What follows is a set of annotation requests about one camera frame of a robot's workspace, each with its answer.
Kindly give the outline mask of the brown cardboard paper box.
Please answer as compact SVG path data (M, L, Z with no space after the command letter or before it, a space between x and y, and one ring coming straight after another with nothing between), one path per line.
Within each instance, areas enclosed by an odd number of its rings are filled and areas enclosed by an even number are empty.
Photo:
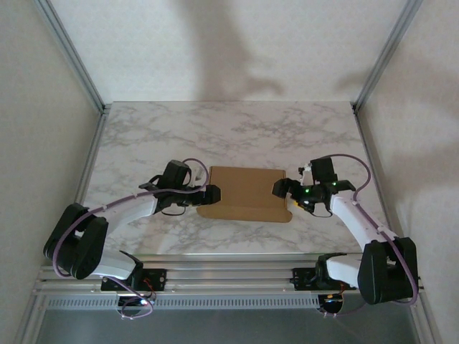
M212 166L209 182L220 188L221 200L199 206L197 213L206 219L288 223L293 215L287 201L272 194L285 177L280 169Z

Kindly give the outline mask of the aluminium side rail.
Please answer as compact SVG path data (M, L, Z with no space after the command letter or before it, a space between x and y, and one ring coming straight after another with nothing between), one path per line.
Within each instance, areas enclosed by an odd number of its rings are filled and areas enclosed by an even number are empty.
M97 154L103 137L103 133L107 124L109 112L110 108L107 107L101 113L96 125L93 139L91 140L90 149L87 154L87 158L85 160L82 174L78 182L76 194L74 197L74 202L77 202L79 204L82 204L86 197L87 188L90 184L90 179L93 173L95 161L97 159Z
M389 198L387 197L387 189L385 187L384 171L381 160L379 158L377 147L373 140L372 132L370 127L364 118L362 113L355 114L356 125L359 129L362 143L366 151L369 165L372 170L374 184L378 193L379 201L384 211L387 225L396 234L403 234L402 229L399 225L397 213L393 212L392 206L389 204Z

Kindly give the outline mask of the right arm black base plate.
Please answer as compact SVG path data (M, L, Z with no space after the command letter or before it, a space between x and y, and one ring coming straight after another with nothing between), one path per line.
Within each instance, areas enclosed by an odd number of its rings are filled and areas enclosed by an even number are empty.
M355 290L345 282L331 279L325 272L312 267L292 269L292 277L289 282L294 286L295 291L314 290Z

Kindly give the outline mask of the aluminium mounting rail frame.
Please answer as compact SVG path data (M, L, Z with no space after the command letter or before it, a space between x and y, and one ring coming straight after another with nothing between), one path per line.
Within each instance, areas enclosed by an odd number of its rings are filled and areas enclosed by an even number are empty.
M263 295L282 292L304 292L327 295L323 291L295 291L289 282L292 269L315 267L323 254L140 254L134 257L143 267L166 269L164 291L156 295ZM115 292L101 290L102 277L85 279L58 276L52 264L42 268L32 293L58 295L134 296L126 289Z

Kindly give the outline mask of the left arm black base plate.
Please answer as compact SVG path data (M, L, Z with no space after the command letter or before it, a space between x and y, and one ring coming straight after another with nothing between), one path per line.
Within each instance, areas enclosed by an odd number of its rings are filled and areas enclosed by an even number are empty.
M162 292L166 284L166 269L154 269L141 267L136 269L128 279L121 280L121 282L137 292ZM101 275L103 281L101 282L101 290L104 292L121 291L125 288L114 282L112 279Z

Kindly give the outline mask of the aluminium corner post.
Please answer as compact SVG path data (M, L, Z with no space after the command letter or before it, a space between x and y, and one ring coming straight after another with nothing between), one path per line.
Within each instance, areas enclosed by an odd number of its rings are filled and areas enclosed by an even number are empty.
M51 0L32 0L36 8L43 17L45 24L49 27L52 35L55 37L56 42L60 46L65 59L67 60L70 68L75 73L77 79L80 81L83 90L87 93L94 108L104 115L107 109L107 104L101 97L98 89L93 82L83 60L80 57L70 35L68 34L65 25L62 23L57 10L52 4Z
M382 74L389 65L394 53L397 51L400 42L410 27L410 24L412 23L423 1L424 0L407 0L402 8L400 15L398 16L381 52L379 53L379 56L377 57L376 62L370 69L370 72L365 79L358 97L352 103L352 110L356 117L363 110L367 101L371 97Z

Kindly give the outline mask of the aluminium frame leg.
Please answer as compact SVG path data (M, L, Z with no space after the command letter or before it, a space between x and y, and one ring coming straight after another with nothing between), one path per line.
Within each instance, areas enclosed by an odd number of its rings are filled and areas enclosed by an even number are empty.
M420 344L443 344L427 295L420 294L410 309Z
M24 311L14 344L35 344L47 309L47 296L32 295Z

